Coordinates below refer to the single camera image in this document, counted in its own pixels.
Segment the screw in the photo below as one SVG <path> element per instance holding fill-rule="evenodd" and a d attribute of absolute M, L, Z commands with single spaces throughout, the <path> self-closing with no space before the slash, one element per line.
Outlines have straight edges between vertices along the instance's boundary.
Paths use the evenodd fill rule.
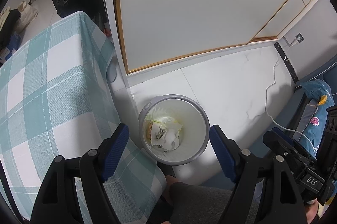
<path fill-rule="evenodd" d="M 88 155 L 93 157 L 97 154 L 97 150 L 96 149 L 91 149 L 89 152 L 88 152 Z"/>
<path fill-rule="evenodd" d="M 284 158 L 283 158 L 283 156 L 276 156 L 276 160 L 277 160 L 278 162 L 283 162 L 283 161 L 284 161 Z"/>
<path fill-rule="evenodd" d="M 60 162 L 63 159 L 63 156 L 57 156 L 54 158 L 55 162 Z"/>
<path fill-rule="evenodd" d="M 250 150 L 248 150 L 248 149 L 242 149 L 241 150 L 241 153 L 244 155 L 244 156 L 249 156 L 250 155 Z"/>

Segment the green and white plaid tablecloth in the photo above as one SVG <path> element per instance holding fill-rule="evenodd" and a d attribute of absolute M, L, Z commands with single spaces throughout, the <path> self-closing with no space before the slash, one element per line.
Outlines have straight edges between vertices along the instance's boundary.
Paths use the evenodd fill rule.
<path fill-rule="evenodd" d="M 0 160 L 29 219 L 53 158 L 98 148 L 120 123 L 106 73 L 113 44 L 83 12 L 48 27 L 0 70 Z M 121 223 L 145 223 L 165 188 L 159 168 L 129 140 L 105 189 Z M 85 223 L 91 223 L 80 180 Z M 2 185 L 0 192 L 5 197 Z"/>

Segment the person's hand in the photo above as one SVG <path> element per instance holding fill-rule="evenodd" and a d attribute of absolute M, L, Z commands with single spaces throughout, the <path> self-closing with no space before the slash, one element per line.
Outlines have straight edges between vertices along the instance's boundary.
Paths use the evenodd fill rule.
<path fill-rule="evenodd" d="M 317 212 L 318 212 L 318 201 L 317 199 L 314 200 L 314 203 L 312 204 L 305 204 L 304 205 L 305 207 L 305 213 L 307 215 L 307 221 L 308 221 L 308 224 L 311 223 L 315 216 L 317 215 Z"/>

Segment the white trash can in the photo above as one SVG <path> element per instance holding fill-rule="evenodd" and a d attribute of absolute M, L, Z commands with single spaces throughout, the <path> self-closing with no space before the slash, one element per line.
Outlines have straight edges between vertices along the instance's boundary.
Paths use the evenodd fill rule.
<path fill-rule="evenodd" d="M 151 141 L 146 137 L 150 120 L 163 117 L 173 118 L 183 126 L 178 137 L 178 148 L 167 152 L 151 146 Z M 202 154 L 209 140 L 209 129 L 209 121 L 203 108 L 191 98 L 182 95 L 155 97 L 139 114 L 139 135 L 146 152 L 167 165 L 183 165 Z"/>

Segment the pink flower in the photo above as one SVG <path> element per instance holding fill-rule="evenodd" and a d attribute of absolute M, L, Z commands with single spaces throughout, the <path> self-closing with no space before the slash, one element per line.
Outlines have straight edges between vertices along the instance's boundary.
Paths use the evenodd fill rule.
<path fill-rule="evenodd" d="M 314 126 L 318 126 L 320 124 L 320 120 L 318 119 L 318 117 L 313 117 L 311 120 L 310 120 L 310 123 L 313 124 Z"/>

